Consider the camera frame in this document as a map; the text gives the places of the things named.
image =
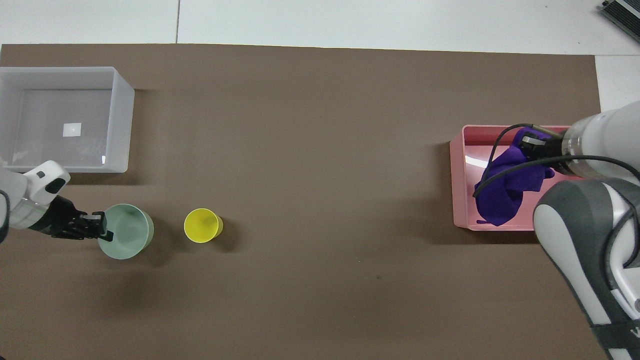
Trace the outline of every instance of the yellow cup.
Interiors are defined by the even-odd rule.
[[[184,219],[184,234],[195,243],[205,243],[222,232],[222,219],[209,209],[195,209]]]

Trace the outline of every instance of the plastic cup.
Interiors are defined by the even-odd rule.
[[[184,234],[195,243],[215,238],[222,227],[222,219],[209,209],[195,209],[184,219]]]
[[[114,205],[104,213],[107,230],[113,232],[113,241],[98,239],[98,244],[105,254],[114,259],[134,257],[154,237],[154,222],[151,217],[133,205]]]

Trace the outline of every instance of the pink tray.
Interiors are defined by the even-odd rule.
[[[563,131],[568,126],[545,126],[553,131]],[[525,192],[522,206],[518,214],[500,226],[478,224],[482,220],[476,209],[476,200],[471,196],[474,185],[480,181],[491,148],[500,132],[507,126],[500,125],[466,125],[456,135],[449,149],[451,151],[451,188],[453,195],[453,223],[474,231],[532,231],[533,210],[540,197],[554,184],[562,180],[576,179],[556,172],[552,179],[546,179],[540,192]],[[514,129],[502,138],[495,152],[498,157],[508,147],[518,132]]]

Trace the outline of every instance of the black cable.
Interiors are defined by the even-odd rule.
[[[638,213],[636,209],[637,204],[634,204],[633,202],[631,202],[631,200],[627,199],[624,195],[622,195],[616,189],[614,190],[616,191],[616,193],[618,193],[618,196],[620,196],[627,203],[627,205],[629,206],[629,209],[622,215],[620,220],[618,220],[618,222],[616,222],[616,225],[611,229],[611,232],[607,237],[607,252],[610,252],[611,247],[613,246],[613,242],[611,240],[618,237],[618,233],[620,233],[620,231],[622,230],[622,227],[631,218],[634,219],[634,232],[636,234],[636,242],[639,234],[638,233]],[[633,262],[634,258],[637,256],[637,253],[638,253],[638,248],[637,246],[635,246],[633,254],[631,254],[631,256],[629,257],[626,263],[622,264],[622,267],[626,268],[627,266],[629,266],[629,264],[631,264],[631,262]]]
[[[482,177],[480,178],[481,183],[486,179],[486,175],[489,172],[489,169],[491,168],[491,164],[493,163],[493,156],[495,155],[496,149],[498,149],[498,144],[500,144],[500,140],[502,140],[502,137],[509,131],[513,129],[517,129],[519,127],[533,127],[533,124],[524,124],[524,123],[515,124],[507,127],[505,130],[502,130],[500,132],[500,135],[498,135],[498,137],[495,139],[495,142],[493,143],[493,147],[491,148],[491,154],[489,155],[489,160],[487,161],[486,168],[484,168]]]
[[[616,160],[616,159],[612,159],[612,158],[608,158],[606,156],[595,156],[595,155],[562,155],[562,156],[553,156],[551,158],[544,158],[544,159],[538,159],[538,160],[533,160],[533,161],[528,161],[526,163],[522,163],[519,165],[516,165],[514,167],[510,167],[508,169],[505,169],[501,172],[499,172],[498,174],[495,174],[494,176],[491,176],[488,179],[482,180],[479,184],[478,187],[476,188],[476,190],[473,193],[473,197],[477,197],[480,192],[482,190],[484,190],[484,188],[486,188],[489,184],[491,184],[492,182],[500,179],[501,177],[508,175],[512,172],[516,172],[518,170],[521,170],[523,168],[527,168],[527,167],[532,167],[535,165],[543,165],[543,164],[553,164],[553,163],[559,163],[562,161],[568,161],[568,160],[597,160],[597,161],[604,161],[606,163],[612,163],[615,164],[619,167],[624,168],[625,170],[628,170],[640,183],[640,172],[638,172],[638,170],[636,170],[634,167],[632,167],[631,165],[625,163],[624,161],[620,161],[620,160]]]
[[[502,140],[502,137],[508,133],[509,131],[513,130],[513,129],[517,129],[519,127],[530,127],[531,129],[540,131],[542,133],[545,133],[551,137],[554,138],[562,138],[562,134],[556,133],[555,131],[551,131],[549,129],[545,129],[544,127],[538,126],[536,124],[525,124],[525,123],[520,123],[520,124],[515,124],[515,125],[511,125],[508,126],[506,129],[502,130],[500,132],[500,134],[498,135],[498,137],[495,139],[495,142],[493,143],[493,147],[491,148],[491,154],[489,155],[489,160],[486,163],[486,168],[484,168],[484,171],[482,173],[482,177],[480,178],[480,182],[482,183],[485,179],[486,179],[486,175],[489,172],[489,169],[491,169],[491,164],[493,163],[493,157],[495,156],[495,151],[498,149],[498,144],[500,144],[500,140]]]
[[[0,190],[0,195],[4,196],[4,202],[6,203],[6,213],[4,215],[4,222],[2,224],[2,229],[0,229],[0,243],[4,241],[7,234],[9,233],[9,211],[11,209],[9,203],[9,195],[6,192]]]

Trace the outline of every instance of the white table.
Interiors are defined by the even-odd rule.
[[[0,0],[0,44],[211,43],[593,54],[603,110],[640,99],[640,44],[599,0]]]

